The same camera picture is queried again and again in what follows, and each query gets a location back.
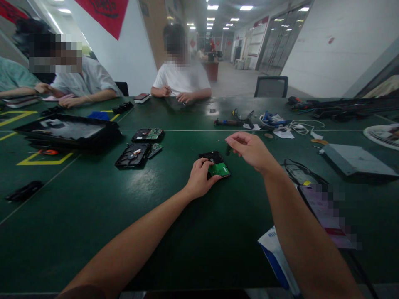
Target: white fan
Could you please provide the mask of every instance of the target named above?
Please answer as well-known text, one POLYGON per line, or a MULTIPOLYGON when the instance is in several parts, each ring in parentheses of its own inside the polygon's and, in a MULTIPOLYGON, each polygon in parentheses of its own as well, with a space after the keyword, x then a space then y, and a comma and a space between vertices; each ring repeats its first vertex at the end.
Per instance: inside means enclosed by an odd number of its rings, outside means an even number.
POLYGON ((365 128, 363 134, 379 145, 399 150, 399 139, 395 140, 395 138, 392 138, 392 133, 390 133, 396 127, 398 127, 397 124, 372 126, 365 128))

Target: glass door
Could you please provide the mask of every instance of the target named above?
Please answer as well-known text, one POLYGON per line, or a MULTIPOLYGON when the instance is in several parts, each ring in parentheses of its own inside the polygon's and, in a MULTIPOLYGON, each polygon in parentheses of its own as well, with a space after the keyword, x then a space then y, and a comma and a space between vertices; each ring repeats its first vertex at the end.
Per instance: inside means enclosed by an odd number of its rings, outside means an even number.
POLYGON ((309 5, 305 5, 274 18, 259 71, 269 76, 281 74, 308 10, 309 5))

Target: white shirt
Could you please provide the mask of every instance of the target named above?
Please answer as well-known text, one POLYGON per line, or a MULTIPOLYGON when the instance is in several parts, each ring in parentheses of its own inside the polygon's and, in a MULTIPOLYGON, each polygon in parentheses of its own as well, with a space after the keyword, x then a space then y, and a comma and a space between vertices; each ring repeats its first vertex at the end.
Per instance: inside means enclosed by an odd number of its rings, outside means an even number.
POLYGON ((202 60, 202 59, 204 59, 205 58, 205 54, 201 51, 201 50, 198 50, 198 52, 197 52, 197 59, 198 60, 202 60))
POLYGON ((175 95, 182 92, 196 92, 211 88, 207 73, 199 62, 187 66, 178 66, 173 61, 166 61, 158 71, 153 87, 169 86, 175 95))
POLYGON ((113 89, 116 96, 123 96, 107 70, 96 60, 82 56, 82 74, 56 73, 52 87, 64 94, 73 93, 77 97, 95 94, 105 89, 113 89))

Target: hand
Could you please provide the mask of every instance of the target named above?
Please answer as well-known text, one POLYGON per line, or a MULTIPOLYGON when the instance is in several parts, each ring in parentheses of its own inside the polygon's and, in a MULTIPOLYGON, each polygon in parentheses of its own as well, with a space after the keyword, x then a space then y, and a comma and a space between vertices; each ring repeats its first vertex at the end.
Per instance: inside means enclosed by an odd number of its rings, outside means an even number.
POLYGON ((201 158, 194 162, 190 178, 188 179, 186 187, 182 190, 192 200, 204 196, 209 189, 211 189, 213 184, 222 178, 216 175, 208 180, 208 168, 211 165, 214 165, 214 163, 208 161, 207 158, 201 158))
POLYGON ((266 148, 263 141, 256 135, 246 132, 236 132, 226 138, 226 142, 232 147, 233 152, 251 166, 256 171, 266 174, 275 169, 281 169, 280 164, 274 159, 266 148))
POLYGON ((80 106, 83 105, 84 103, 91 103, 91 101, 86 98, 86 97, 81 97, 81 98, 68 98, 68 99, 62 99, 59 100, 58 104, 61 107, 65 107, 65 108, 72 108, 75 106, 80 106))
POLYGON ((46 83, 40 82, 38 84, 36 84, 35 89, 37 90, 38 93, 52 93, 53 88, 46 83))
POLYGON ((162 94, 163 97, 170 96, 171 92, 172 92, 172 89, 169 86, 164 86, 161 89, 161 94, 162 94))
POLYGON ((194 100, 194 95, 192 93, 179 93, 176 98, 178 102, 188 103, 194 100))

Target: chair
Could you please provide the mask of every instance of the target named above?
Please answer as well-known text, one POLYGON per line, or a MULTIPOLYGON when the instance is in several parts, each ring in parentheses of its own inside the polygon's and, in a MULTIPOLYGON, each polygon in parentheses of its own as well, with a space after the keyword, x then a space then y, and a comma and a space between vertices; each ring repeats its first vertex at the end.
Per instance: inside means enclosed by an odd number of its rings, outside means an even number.
POLYGON ((123 96, 129 96, 128 84, 126 82, 115 82, 116 86, 123 93, 123 96))
POLYGON ((285 98, 288 90, 286 76, 259 76, 254 98, 285 98))

